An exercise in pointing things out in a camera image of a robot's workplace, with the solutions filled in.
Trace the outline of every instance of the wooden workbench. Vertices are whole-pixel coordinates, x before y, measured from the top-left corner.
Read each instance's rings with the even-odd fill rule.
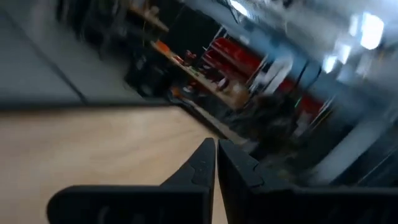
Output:
[[[173,52],[164,52],[162,49],[160,49],[156,43],[151,42],[151,46],[167,57],[171,62],[173,62],[176,66],[180,67],[186,74],[188,74],[191,78],[195,79],[198,81],[200,84],[202,84],[207,90],[209,90],[212,94],[217,96],[220,100],[222,100],[225,104],[227,104],[231,109],[236,110],[239,109],[243,106],[243,103],[237,102],[237,100],[232,97],[231,95],[227,95],[226,93],[222,91],[216,91],[217,85],[215,83],[210,82],[205,78],[203,74],[200,72],[194,71],[189,67],[183,66],[181,63],[179,63],[177,60],[174,59],[175,54]]]
[[[48,200],[71,185],[161,184],[207,137],[175,107],[0,113],[0,222],[47,223]],[[213,223],[226,223],[217,177]]]

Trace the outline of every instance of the plywood surface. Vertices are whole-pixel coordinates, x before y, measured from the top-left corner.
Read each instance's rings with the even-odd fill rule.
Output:
[[[208,137],[180,108],[0,114],[0,222],[47,223],[70,185],[161,184]],[[226,223],[218,178],[213,223]]]

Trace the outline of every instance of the fluorescent light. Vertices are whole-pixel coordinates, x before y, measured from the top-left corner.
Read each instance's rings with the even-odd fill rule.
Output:
[[[351,52],[352,47],[346,44],[341,44],[340,45],[340,51],[339,51],[339,60],[343,64],[345,64],[348,60],[349,53]]]
[[[241,3],[235,1],[235,0],[229,0],[231,2],[231,5],[238,10],[242,15],[244,16],[249,16],[249,12],[247,9],[245,9]]]
[[[337,61],[337,56],[334,55],[326,56],[325,59],[323,60],[323,65],[322,65],[323,70],[326,73],[330,73],[331,71],[333,71],[336,61]]]
[[[358,33],[358,22],[359,22],[359,16],[358,15],[351,16],[348,32],[353,37],[355,37],[356,34]]]
[[[361,30],[361,45],[368,50],[372,50],[380,44],[384,23],[377,16],[365,12],[363,14]]]

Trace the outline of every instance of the gray floor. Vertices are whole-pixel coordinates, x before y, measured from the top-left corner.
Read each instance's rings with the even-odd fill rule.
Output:
[[[88,101],[141,98],[123,82],[128,58],[101,61],[93,47],[55,21],[55,3],[0,1],[0,100],[78,101],[60,72]]]

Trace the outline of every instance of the orange object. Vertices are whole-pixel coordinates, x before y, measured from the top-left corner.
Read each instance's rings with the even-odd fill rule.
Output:
[[[168,52],[170,51],[169,46],[167,46],[165,43],[163,43],[163,42],[160,41],[160,40],[156,41],[156,46],[158,46],[158,48],[159,48],[161,51],[165,52],[165,53],[168,53]]]
[[[172,87],[172,94],[174,97],[179,98],[181,97],[180,89],[178,87]]]

